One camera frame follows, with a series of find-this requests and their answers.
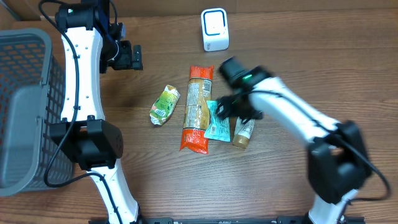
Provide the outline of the white cream tube gold cap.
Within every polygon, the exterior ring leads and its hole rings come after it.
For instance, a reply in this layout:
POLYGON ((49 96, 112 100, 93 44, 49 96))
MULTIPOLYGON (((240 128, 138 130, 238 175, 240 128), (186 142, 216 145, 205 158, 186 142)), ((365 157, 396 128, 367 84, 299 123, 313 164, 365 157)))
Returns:
POLYGON ((244 124, 244 121, 241 118, 237 118, 234 130, 233 145, 243 149, 247 148, 252 131, 254 129, 254 123, 254 119, 251 119, 244 124))

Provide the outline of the teal wet wipes pack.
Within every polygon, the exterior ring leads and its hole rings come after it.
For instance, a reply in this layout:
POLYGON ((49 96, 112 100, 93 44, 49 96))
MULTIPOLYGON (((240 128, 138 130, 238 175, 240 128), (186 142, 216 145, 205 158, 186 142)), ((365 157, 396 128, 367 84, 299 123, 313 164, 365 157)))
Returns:
POLYGON ((210 123, 205 131, 204 137, 217 141, 230 142, 229 119, 220 119, 216 115, 216 109, 218 107, 217 101, 207 101, 206 103, 210 112, 210 123))

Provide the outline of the orange spaghetti package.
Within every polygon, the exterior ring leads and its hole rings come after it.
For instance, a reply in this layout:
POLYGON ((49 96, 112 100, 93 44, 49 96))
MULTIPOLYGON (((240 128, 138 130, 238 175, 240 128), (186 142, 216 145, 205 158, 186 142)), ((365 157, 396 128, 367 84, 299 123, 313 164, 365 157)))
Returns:
POLYGON ((190 68, 180 150, 189 148, 196 153, 208 154, 205 131, 210 124, 207 101, 211 100, 213 72, 213 65, 192 65, 190 68))

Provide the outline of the green tea packet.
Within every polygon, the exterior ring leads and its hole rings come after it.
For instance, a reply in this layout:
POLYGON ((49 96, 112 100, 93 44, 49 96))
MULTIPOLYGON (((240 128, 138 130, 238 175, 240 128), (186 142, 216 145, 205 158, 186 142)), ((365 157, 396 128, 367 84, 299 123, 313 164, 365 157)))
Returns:
POLYGON ((172 85, 166 85, 164 91, 150 109, 149 116, 152 124, 156 126, 165 124, 171 117, 179 99, 180 93, 178 90, 172 85))

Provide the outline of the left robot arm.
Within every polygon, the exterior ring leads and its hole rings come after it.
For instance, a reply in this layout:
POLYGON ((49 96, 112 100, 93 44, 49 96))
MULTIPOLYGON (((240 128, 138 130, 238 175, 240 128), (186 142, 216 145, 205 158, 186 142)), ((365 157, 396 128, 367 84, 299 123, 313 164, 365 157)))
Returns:
POLYGON ((49 181, 55 159, 46 167, 44 182, 59 188, 90 177, 108 211, 105 223, 145 223, 121 165, 121 130, 106 121, 100 94, 100 75, 113 70, 142 70, 140 45, 125 40, 122 22, 111 21, 112 1, 58 1, 51 24, 61 33, 65 52, 65 99, 60 122, 50 125, 56 152, 64 153, 83 174, 55 184, 49 181))

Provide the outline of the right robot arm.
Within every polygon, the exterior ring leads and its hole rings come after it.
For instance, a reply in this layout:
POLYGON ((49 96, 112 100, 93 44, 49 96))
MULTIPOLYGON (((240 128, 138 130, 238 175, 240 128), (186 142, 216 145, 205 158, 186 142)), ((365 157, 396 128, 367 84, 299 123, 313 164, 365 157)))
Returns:
POLYGON ((219 72, 234 91, 218 99, 219 118, 237 117, 246 124, 268 114, 306 150, 308 181, 315 200, 301 222, 364 223, 364 218, 344 215, 372 173, 359 127, 317 111, 262 66, 248 70, 231 57, 220 65, 219 72))

